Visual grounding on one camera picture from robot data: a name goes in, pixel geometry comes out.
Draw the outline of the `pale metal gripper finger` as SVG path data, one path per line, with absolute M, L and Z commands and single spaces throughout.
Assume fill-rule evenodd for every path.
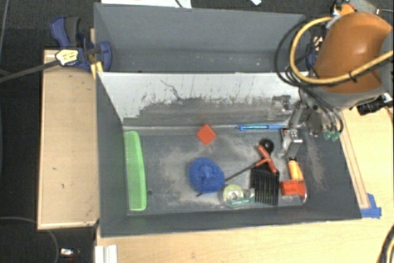
M 281 130 L 281 150 L 280 155 L 284 159 L 295 158 L 304 144 L 304 140 L 301 138 L 299 129 L 290 128 Z
M 273 96 L 268 109 L 268 120 L 277 120 L 285 116 L 290 116 L 292 114 L 290 101 L 290 95 Z

